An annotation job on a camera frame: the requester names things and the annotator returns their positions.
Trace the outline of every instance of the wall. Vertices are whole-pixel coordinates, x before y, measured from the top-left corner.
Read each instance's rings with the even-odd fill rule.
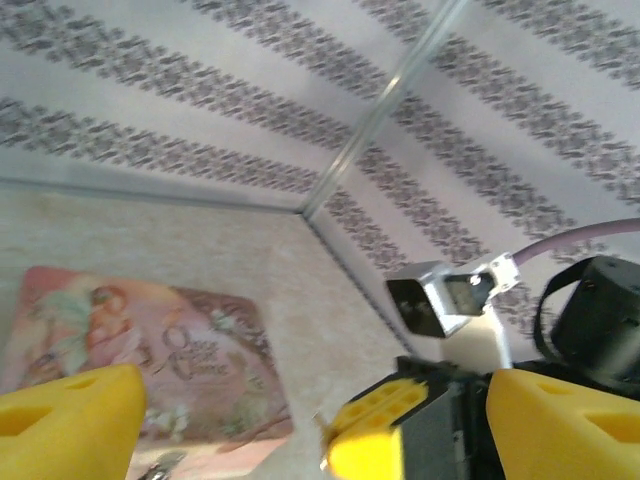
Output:
[[[573,226],[637,216],[640,5],[472,0],[375,144],[313,217],[410,348],[383,291],[407,262],[463,264]],[[597,253],[639,261],[638,236],[545,255],[500,302],[517,358],[546,281]],[[562,305],[550,301],[547,321]]]
[[[420,8],[2,2],[0,179],[296,209],[424,28]]]

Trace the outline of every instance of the metal strip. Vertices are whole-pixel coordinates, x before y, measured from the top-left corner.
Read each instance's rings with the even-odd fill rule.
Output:
[[[164,205],[177,205],[185,207],[209,207],[229,210],[241,210],[246,212],[272,213],[295,215],[293,208],[270,207],[243,203],[221,202],[216,200],[204,200],[188,197],[175,197],[167,195],[154,195],[150,193],[135,193],[118,190],[107,190],[93,187],[76,187],[57,183],[38,182],[31,180],[17,180],[0,178],[0,192],[2,190],[33,191],[37,193],[59,193],[77,197],[102,198],[107,200],[127,200],[134,202],[149,202]]]
[[[320,206],[335,191],[348,168],[365,152],[384,122],[402,101],[411,82],[427,68],[429,58],[437,51],[449,26],[466,3],[467,0],[448,0],[418,42],[404,57],[384,91],[369,111],[363,115],[353,135],[302,203],[299,212],[306,220],[311,220]]]

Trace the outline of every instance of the fairy illustration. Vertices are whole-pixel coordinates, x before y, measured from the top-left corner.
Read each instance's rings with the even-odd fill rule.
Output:
[[[21,386],[116,363],[150,363],[150,350],[127,314],[127,303],[124,290],[113,285],[80,295],[58,290],[39,299],[29,316],[46,324],[46,334],[27,351]]]

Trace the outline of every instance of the cable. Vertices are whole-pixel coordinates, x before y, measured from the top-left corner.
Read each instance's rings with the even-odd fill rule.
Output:
[[[580,227],[559,233],[523,248],[513,255],[513,259],[517,265],[522,265],[540,254],[565,245],[582,242],[593,237],[604,237],[607,235],[630,232],[640,232],[640,218],[628,218],[626,220],[596,223],[594,225],[588,225],[586,227]]]

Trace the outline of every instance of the textured floor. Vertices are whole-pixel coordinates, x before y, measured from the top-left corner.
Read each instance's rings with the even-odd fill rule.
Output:
[[[0,192],[2,345],[22,274],[38,264],[257,301],[297,431],[250,478],[325,478],[313,414],[331,416],[403,353],[295,216]]]

